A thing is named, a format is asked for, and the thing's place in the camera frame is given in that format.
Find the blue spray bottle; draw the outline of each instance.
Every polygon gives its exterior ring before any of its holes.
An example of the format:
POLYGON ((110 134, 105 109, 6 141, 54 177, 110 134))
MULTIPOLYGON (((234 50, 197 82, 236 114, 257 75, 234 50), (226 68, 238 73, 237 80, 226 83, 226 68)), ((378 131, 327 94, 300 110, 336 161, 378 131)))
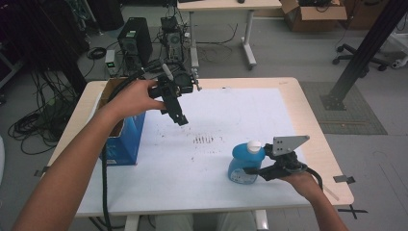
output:
POLYGON ((261 168, 265 158, 265 150, 259 141, 241 143, 232 150, 234 159, 228 168, 228 178, 236 183, 249 185, 255 182, 258 175, 248 175, 243 171, 245 167, 261 168))

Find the human arm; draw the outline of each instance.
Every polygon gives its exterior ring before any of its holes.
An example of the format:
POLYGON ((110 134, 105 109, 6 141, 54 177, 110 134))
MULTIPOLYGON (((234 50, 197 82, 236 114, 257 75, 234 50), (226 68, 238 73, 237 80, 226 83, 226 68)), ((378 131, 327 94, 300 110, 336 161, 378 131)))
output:
POLYGON ((150 109, 164 109, 149 98, 155 81, 135 81, 98 110, 39 181, 13 230, 67 230, 102 147, 118 122, 150 109))
POLYGON ((289 182, 294 189, 312 205, 320 230, 348 230, 318 183, 308 172, 296 173, 281 178, 289 182))

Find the table leg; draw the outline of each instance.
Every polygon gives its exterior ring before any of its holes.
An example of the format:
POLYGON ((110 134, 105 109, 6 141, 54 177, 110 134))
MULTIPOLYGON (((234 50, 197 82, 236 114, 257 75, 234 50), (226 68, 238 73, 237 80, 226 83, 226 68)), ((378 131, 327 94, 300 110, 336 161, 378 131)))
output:
POLYGON ((242 38, 242 45, 243 45, 243 49, 245 51, 246 57, 248 58, 249 69, 252 69, 252 67, 256 65, 254 54, 252 53, 251 46, 249 45, 249 36, 251 35, 253 17, 254 17, 254 10, 248 11, 245 37, 242 38))
POLYGON ((82 4, 84 4, 83 6, 85 6, 85 9, 86 9, 87 13, 89 13, 90 18, 92 19, 92 22, 96 25, 96 27, 97 27, 97 29, 98 29, 98 34, 99 34, 99 36, 103 36, 103 33, 102 33, 102 31, 101 31, 101 29, 100 29, 100 27, 99 27, 99 24, 98 24, 98 22, 96 21, 96 18, 95 18, 95 16, 93 15, 92 10, 91 10, 90 7, 89 7, 88 1, 87 1, 87 0, 82 0, 81 2, 82 2, 82 4))
POLYGON ((195 31, 194 31, 194 23, 193 23, 193 19, 192 19, 193 14, 194 14, 194 12, 190 12, 191 68, 198 69, 199 65, 198 65, 197 44, 195 43, 195 31))
POLYGON ((257 230, 258 231, 269 230, 267 211, 255 210, 254 214, 255 214, 255 222, 256 222, 257 230))
POLYGON ((139 215, 129 215, 126 218, 125 230, 124 231, 138 231, 139 226, 139 215))

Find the black tape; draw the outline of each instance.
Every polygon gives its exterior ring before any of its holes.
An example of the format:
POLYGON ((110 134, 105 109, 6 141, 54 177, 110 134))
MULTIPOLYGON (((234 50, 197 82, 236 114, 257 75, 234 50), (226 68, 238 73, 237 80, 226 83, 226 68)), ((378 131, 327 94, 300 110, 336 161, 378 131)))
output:
POLYGON ((354 180, 354 177, 347 177, 346 175, 333 176, 333 179, 334 181, 336 181, 336 183, 346 182, 348 185, 356 182, 356 180, 354 180))
POLYGON ((6 103, 6 96, 4 95, 3 92, 0 92, 0 105, 6 103))
POLYGON ((43 167, 42 170, 36 170, 34 176, 41 177, 48 169, 49 167, 43 167))
POLYGON ((350 205, 350 209, 349 209, 349 210, 347 210, 347 209, 338 209, 337 211, 339 211, 339 212, 352 213, 353 216, 354 216, 354 219, 357 219, 357 213, 362 213, 362 214, 367 214, 367 213, 368 213, 367 210, 355 210, 355 209, 353 208, 353 205, 350 205))

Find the spray bottle cap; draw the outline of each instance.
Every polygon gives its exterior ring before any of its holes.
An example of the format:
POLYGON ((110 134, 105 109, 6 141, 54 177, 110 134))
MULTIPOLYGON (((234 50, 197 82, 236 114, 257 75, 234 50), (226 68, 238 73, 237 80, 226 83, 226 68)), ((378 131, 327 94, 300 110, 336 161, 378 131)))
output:
POLYGON ((261 150, 262 144, 259 141, 249 141, 246 144, 246 149, 251 154, 257 154, 261 150))

